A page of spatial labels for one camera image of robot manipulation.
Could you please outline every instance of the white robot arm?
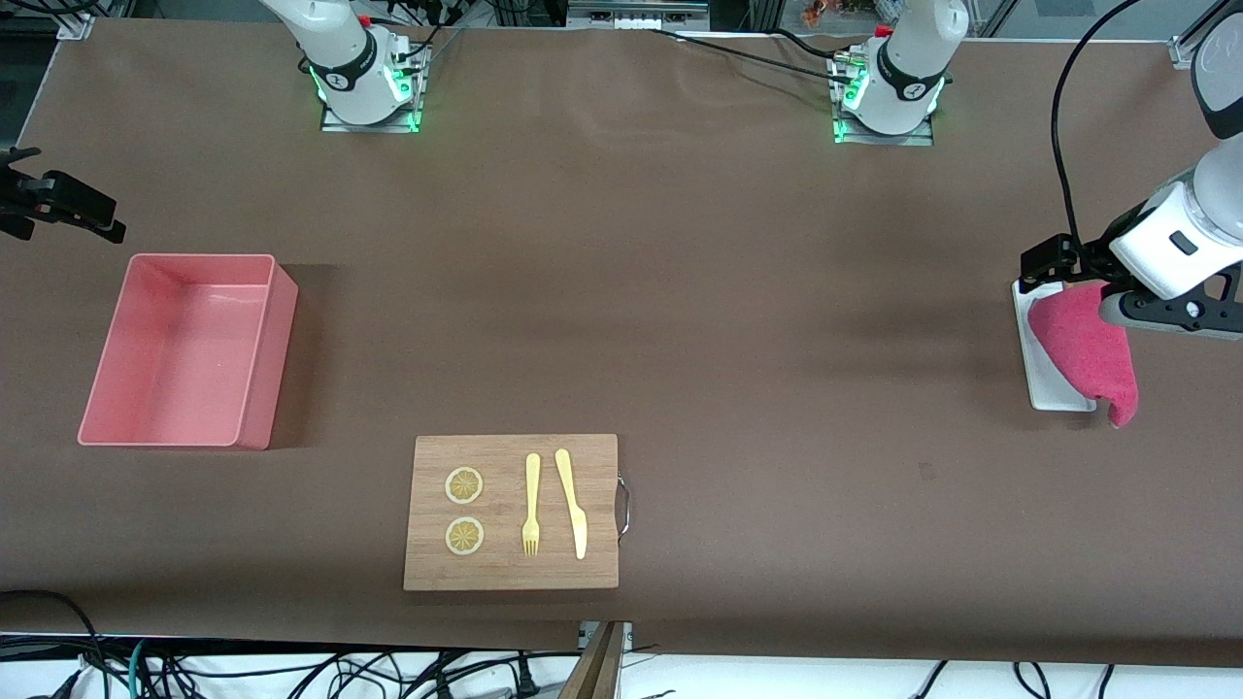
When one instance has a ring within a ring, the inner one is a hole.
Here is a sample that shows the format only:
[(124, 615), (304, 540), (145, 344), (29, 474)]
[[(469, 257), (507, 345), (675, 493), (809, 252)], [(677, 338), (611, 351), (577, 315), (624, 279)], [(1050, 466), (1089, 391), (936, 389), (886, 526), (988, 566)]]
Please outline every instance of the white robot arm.
[[(1121, 326), (1243, 337), (1243, 10), (1206, 36), (1192, 65), (1201, 109), (1222, 143), (1190, 170), (1078, 243), (1062, 234), (1023, 254), (1019, 290), (1101, 279), (1100, 315)], [(1206, 290), (1211, 277), (1221, 289)]]
[(293, 32), (319, 97), (341, 121), (374, 124), (413, 98), (409, 39), (363, 26), (348, 0), (260, 2)]
[(945, 70), (970, 26), (962, 0), (912, 0), (891, 36), (860, 47), (866, 72), (843, 107), (878, 133), (914, 131), (936, 107)]

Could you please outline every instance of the pink sponge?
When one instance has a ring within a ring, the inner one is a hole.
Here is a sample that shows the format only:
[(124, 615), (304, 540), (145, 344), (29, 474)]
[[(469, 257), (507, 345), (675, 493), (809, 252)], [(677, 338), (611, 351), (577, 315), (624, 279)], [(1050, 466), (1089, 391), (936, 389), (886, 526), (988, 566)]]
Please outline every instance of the pink sponge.
[(1110, 402), (1109, 422), (1122, 427), (1140, 407), (1126, 330), (1100, 320), (1100, 290), (1090, 282), (1035, 301), (1032, 332), (1070, 386), (1091, 399)]

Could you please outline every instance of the pink container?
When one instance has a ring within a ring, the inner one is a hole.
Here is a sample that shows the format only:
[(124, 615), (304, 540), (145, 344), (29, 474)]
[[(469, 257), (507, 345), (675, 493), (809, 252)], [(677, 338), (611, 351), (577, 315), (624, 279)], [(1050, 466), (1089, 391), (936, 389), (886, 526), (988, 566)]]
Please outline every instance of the pink container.
[(267, 449), (298, 287), (271, 255), (134, 255), (83, 447)]

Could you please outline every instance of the knife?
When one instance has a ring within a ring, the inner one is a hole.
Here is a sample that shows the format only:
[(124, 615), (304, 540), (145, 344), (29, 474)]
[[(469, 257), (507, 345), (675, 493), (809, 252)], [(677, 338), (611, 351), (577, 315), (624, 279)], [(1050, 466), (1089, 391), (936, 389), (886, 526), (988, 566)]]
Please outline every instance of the knife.
[(569, 451), (557, 449), (557, 474), (561, 475), (561, 486), (566, 489), (566, 502), (569, 504), (569, 524), (574, 526), (574, 556), (583, 560), (587, 556), (587, 512), (578, 506), (574, 499), (574, 470), (569, 464)]

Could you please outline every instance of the yellow plastic fork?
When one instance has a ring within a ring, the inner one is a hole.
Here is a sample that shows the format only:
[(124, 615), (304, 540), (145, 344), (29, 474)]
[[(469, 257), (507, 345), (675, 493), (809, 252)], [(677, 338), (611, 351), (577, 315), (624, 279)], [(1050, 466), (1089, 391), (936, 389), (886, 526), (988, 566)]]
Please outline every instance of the yellow plastic fork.
[(539, 522), (536, 521), (536, 500), (539, 499), (539, 454), (527, 454), (527, 521), (522, 525), (522, 552), (539, 555)]

